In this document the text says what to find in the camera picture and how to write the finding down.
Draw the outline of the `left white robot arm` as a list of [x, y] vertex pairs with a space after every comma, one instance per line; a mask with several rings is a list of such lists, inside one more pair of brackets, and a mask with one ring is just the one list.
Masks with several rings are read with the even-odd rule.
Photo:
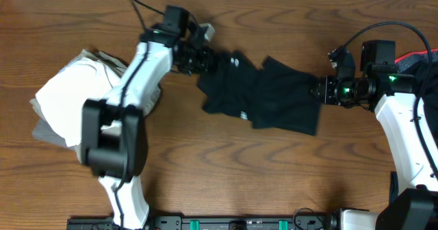
[[101, 99], [82, 107], [81, 163], [90, 167], [105, 188], [114, 210], [114, 229], [143, 229], [149, 205], [140, 174], [148, 154], [146, 106], [162, 78], [178, 66], [191, 75], [213, 67], [205, 46], [215, 33], [203, 24], [190, 34], [148, 29], [140, 35], [136, 54], [120, 81]]

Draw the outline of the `black t-shirt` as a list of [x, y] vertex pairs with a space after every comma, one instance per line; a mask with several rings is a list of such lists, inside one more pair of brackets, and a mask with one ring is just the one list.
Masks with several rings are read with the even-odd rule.
[[254, 129], [279, 128], [317, 134], [320, 102], [309, 91], [318, 78], [273, 57], [258, 69], [241, 52], [218, 57], [217, 69], [202, 74], [197, 86], [207, 96], [202, 109], [249, 120]]

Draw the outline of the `black shorts red waistband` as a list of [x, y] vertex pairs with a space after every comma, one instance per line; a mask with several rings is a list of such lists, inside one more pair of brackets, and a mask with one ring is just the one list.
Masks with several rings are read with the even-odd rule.
[[[437, 143], [437, 49], [432, 49], [433, 67], [425, 89], [424, 111], [430, 132]], [[400, 74], [413, 75], [418, 82], [415, 93], [420, 91], [420, 86], [427, 76], [428, 54], [427, 51], [411, 52], [395, 60]]]

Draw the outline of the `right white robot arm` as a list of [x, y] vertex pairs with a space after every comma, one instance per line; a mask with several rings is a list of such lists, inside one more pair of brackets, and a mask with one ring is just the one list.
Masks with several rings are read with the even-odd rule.
[[381, 124], [396, 165], [396, 197], [380, 213], [343, 209], [337, 229], [436, 229], [437, 146], [411, 75], [327, 76], [309, 91], [321, 103], [368, 104]]

